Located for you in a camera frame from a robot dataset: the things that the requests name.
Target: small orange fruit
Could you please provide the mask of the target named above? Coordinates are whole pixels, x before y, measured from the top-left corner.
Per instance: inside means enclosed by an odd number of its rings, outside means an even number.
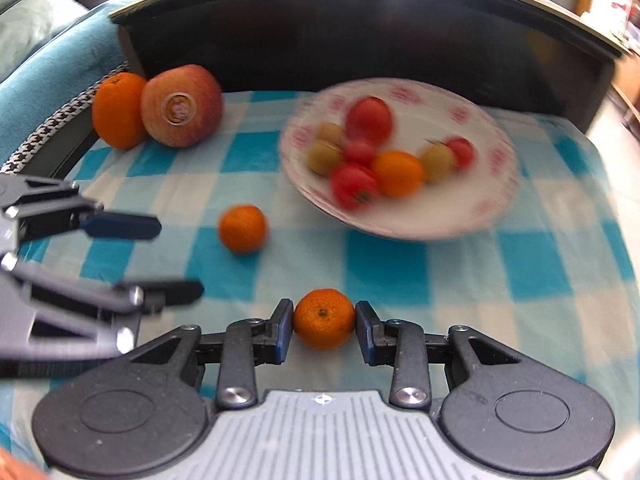
[[[264,245],[269,225],[262,211],[255,205],[235,205],[218,220],[218,236],[234,254],[255,253]]]
[[[312,290],[293,311],[293,330],[316,350],[332,350],[347,341],[356,324],[349,298],[333,288]]]
[[[122,72],[105,79],[98,87],[91,108],[94,130],[116,150],[128,150],[147,138],[140,111],[146,80]]]
[[[424,181],[424,169],[416,156],[407,152],[385,152],[371,164],[382,194],[400,198],[415,192]]]

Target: checkered tablecloth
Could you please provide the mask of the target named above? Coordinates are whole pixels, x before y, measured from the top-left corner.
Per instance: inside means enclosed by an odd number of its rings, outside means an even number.
[[[157,214],[161,235],[133,243],[76,232],[30,244],[23,255],[70,278],[202,280],[203,300],[146,320],[143,340],[187,322],[220,332],[234,320],[269,317],[280,298],[297,301],[320,287],[368,300],[380,317],[411,320],[430,332],[468,324],[595,387],[616,413],[616,442],[627,442],[639,420],[640,306],[591,143],[565,120],[488,110],[520,157],[522,186],[513,208],[488,231],[428,244],[395,242],[325,216],[280,171],[279,131],[305,97],[227,94],[219,132],[186,150],[149,141],[116,152],[98,142],[69,178],[107,208]],[[254,256],[232,256],[218,240],[218,215],[236,203],[255,204],[268,216],[270,239]],[[433,368],[435,393],[442,395],[444,375]],[[294,338],[286,363],[259,367],[257,375],[261,389],[387,393],[391,369],[367,367],[355,338],[323,353]],[[211,367],[204,394],[215,379]],[[49,381],[0,384],[6,433],[0,431],[0,441],[21,458],[39,460],[30,415],[49,387]]]

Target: plate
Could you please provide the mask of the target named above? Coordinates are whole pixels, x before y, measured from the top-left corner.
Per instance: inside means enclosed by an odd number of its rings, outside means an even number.
[[[429,140],[462,136],[476,147],[475,163],[409,197],[380,197],[355,212],[341,209],[329,180],[306,167],[306,149],[318,123],[344,124],[351,104],[367,95],[385,100],[394,113],[394,134],[384,149],[415,154]],[[404,79],[359,80],[321,91],[289,118],[279,150],[288,179],[309,202],[353,228],[398,240],[437,240],[487,229],[510,207],[520,183],[513,143],[489,114],[452,92]]]

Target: green fruit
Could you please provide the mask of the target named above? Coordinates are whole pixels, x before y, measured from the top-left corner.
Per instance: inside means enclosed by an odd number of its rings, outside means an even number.
[[[342,150],[326,140],[316,140],[306,152],[307,167],[322,176],[328,176],[343,160]]]
[[[456,157],[448,146],[435,142],[424,148],[418,158],[424,170],[424,181],[437,184],[456,169]]]
[[[333,123],[320,123],[316,129],[316,139],[326,140],[335,146],[341,147],[344,145],[346,137],[344,136],[344,130]]]

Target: floor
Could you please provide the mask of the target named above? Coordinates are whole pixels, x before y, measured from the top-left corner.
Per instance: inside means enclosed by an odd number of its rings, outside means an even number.
[[[587,136],[599,150],[607,170],[618,222],[637,280],[640,274],[640,141],[623,126],[623,112],[612,97],[603,102]]]

